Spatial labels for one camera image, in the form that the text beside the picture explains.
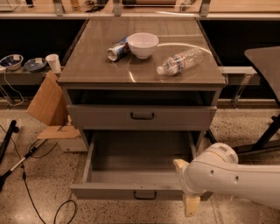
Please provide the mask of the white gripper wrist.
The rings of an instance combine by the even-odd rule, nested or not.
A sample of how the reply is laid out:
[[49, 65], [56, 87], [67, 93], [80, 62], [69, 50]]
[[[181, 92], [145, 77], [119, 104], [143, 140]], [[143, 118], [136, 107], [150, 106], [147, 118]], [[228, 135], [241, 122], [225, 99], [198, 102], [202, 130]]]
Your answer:
[[184, 192], [183, 204], [185, 217], [194, 216], [200, 206], [200, 195], [202, 195], [205, 190], [198, 187], [186, 173], [186, 168], [189, 165], [184, 159], [174, 159], [173, 164], [175, 165], [176, 172], [178, 173], [178, 180], [180, 186]]

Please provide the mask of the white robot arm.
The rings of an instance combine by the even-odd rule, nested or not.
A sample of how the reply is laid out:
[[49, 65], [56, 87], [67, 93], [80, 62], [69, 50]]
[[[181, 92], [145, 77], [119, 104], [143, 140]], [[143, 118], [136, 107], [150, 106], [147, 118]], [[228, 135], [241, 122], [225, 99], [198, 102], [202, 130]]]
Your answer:
[[206, 192], [244, 198], [267, 207], [280, 208], [280, 166], [238, 163], [236, 152], [214, 143], [192, 162], [173, 161], [183, 191], [185, 216], [196, 214]]

